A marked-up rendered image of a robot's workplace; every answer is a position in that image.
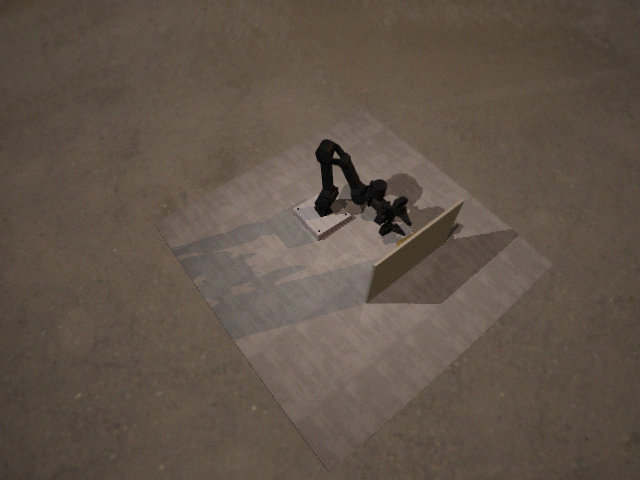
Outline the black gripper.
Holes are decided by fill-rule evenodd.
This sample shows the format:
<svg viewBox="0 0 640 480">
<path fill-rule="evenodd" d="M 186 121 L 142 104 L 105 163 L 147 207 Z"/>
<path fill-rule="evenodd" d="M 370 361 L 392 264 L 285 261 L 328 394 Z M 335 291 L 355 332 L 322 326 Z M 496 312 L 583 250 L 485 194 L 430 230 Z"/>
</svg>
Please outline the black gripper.
<svg viewBox="0 0 640 480">
<path fill-rule="evenodd" d="M 376 213 L 379 213 L 379 207 L 385 206 L 388 209 L 390 209 L 392 211 L 391 214 L 388 214 L 388 216 L 386 217 L 385 221 L 387 220 L 386 224 L 383 224 L 379 230 L 379 234 L 381 236 L 387 235 L 389 233 L 396 232 L 398 234 L 401 234 L 402 236 L 405 236 L 405 233 L 402 231 L 401 227 L 399 226 L 398 223 L 393 224 L 393 220 L 395 219 L 396 216 L 400 217 L 401 220 L 403 220 L 408 226 L 411 226 L 407 211 L 406 211 L 406 205 L 408 199 L 405 196 L 401 196 L 395 199 L 393 205 L 391 205 L 391 201 L 386 201 L 383 200 L 381 201 L 377 207 L 376 207 Z"/>
</svg>

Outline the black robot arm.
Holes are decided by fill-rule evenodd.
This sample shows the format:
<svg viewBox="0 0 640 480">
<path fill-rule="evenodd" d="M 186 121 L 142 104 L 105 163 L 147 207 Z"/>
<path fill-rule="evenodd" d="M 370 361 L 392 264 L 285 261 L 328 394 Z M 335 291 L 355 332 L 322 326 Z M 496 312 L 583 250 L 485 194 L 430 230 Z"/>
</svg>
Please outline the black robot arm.
<svg viewBox="0 0 640 480">
<path fill-rule="evenodd" d="M 338 154 L 340 159 L 333 159 L 334 152 Z M 314 207 L 320 217 L 333 212 L 330 207 L 339 194 L 338 187 L 333 184 L 332 164 L 341 167 L 351 188 L 351 198 L 355 204 L 363 205 L 367 201 L 368 207 L 372 206 L 376 210 L 377 205 L 385 200 L 383 197 L 386 194 L 387 182 L 383 179 L 376 179 L 375 181 L 371 180 L 370 185 L 362 183 L 351 161 L 351 156 L 345 153 L 338 144 L 328 139 L 323 140 L 317 148 L 315 156 L 321 164 L 323 187 Z M 381 226 L 382 223 L 387 223 L 385 219 L 392 211 L 382 205 L 378 210 L 379 213 L 374 222 Z"/>
</svg>

